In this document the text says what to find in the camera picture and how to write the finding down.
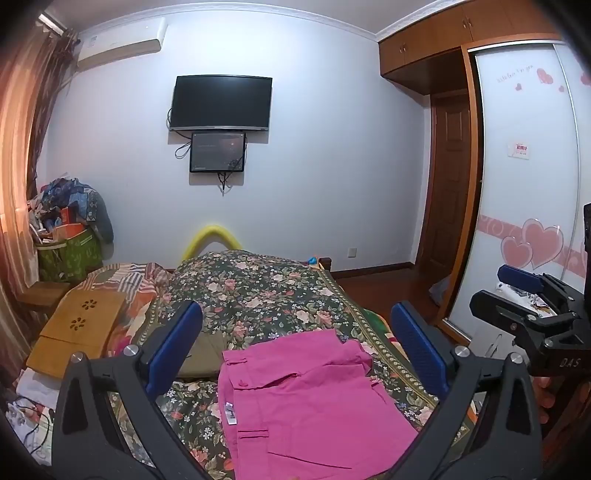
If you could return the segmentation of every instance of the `television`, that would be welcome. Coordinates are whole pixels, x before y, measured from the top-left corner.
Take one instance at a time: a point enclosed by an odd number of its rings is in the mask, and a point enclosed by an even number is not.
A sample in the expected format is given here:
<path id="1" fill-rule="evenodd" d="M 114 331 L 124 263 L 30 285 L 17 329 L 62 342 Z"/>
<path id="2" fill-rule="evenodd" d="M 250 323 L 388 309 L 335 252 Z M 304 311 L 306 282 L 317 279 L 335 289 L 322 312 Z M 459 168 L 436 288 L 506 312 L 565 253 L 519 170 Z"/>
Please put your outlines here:
<path id="1" fill-rule="evenodd" d="M 272 78 L 177 77 L 170 130 L 269 130 Z"/>
<path id="2" fill-rule="evenodd" d="M 191 135 L 191 173 L 244 171 L 244 132 L 194 132 Z"/>

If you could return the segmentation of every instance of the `wooden floor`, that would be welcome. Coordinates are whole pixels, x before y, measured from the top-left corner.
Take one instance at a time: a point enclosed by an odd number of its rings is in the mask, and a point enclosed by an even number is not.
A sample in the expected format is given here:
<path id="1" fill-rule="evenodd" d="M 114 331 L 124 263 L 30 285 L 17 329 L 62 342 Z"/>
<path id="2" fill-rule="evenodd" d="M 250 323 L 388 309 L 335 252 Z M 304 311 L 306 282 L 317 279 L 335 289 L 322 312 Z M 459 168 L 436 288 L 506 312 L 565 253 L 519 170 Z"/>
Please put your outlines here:
<path id="1" fill-rule="evenodd" d="M 337 283 L 355 303 L 388 321 L 392 306 L 402 300 L 410 301 L 427 323 L 435 320 L 439 309 L 428 294 L 433 281 L 415 269 L 341 278 Z"/>

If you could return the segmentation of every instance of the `wooden door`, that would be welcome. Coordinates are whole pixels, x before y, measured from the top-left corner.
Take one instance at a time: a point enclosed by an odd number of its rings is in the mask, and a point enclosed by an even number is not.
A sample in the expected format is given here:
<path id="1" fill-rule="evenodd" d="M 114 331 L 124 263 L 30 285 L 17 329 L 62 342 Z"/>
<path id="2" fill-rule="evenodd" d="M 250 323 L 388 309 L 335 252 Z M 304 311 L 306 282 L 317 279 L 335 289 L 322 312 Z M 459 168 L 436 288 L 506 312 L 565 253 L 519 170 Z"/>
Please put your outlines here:
<path id="1" fill-rule="evenodd" d="M 501 0 L 517 33 L 558 33 L 531 0 Z"/>
<path id="2" fill-rule="evenodd" d="M 431 27 L 437 52 L 458 48 L 470 43 L 472 35 L 461 6 L 448 8 L 432 17 Z"/>
<path id="3" fill-rule="evenodd" d="M 398 32 L 379 44 L 379 64 L 382 75 L 404 65 L 405 30 Z"/>
<path id="4" fill-rule="evenodd" d="M 405 34 L 404 62 L 406 64 L 438 52 L 433 23 L 434 17 L 429 17 L 403 30 Z"/>
<path id="5" fill-rule="evenodd" d="M 462 10 L 474 41 L 517 33 L 499 0 L 467 2 Z"/>
<path id="6" fill-rule="evenodd" d="M 467 94 L 433 99 L 431 165 L 419 258 L 433 280 L 448 276 L 456 259 L 470 173 Z"/>

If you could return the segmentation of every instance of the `green storage bag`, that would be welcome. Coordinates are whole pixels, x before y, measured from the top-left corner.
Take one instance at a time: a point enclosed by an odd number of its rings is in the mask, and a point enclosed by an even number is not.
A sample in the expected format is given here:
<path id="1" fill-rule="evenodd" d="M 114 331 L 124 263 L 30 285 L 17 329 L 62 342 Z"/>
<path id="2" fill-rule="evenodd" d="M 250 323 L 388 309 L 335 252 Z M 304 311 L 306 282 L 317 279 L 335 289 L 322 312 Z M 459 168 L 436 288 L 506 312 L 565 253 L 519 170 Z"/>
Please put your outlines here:
<path id="1" fill-rule="evenodd" d="M 41 281 L 80 283 L 102 266 L 99 241 L 89 228 L 67 240 L 36 248 Z"/>

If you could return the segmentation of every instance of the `hand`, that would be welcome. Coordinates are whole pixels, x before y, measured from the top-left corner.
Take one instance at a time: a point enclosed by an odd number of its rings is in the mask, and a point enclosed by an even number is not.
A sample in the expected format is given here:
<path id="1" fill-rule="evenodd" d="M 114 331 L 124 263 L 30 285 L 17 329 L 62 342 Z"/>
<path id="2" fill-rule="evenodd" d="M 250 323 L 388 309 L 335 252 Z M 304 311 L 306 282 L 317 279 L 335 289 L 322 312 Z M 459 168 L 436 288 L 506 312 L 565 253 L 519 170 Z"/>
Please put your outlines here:
<path id="1" fill-rule="evenodd" d="M 534 386 L 534 395 L 540 411 L 540 423 L 542 424 L 548 422 L 549 419 L 548 413 L 545 409 L 552 408 L 556 401 L 555 396 L 546 390 L 550 385 L 550 381 L 550 377 L 533 377 L 531 381 Z"/>

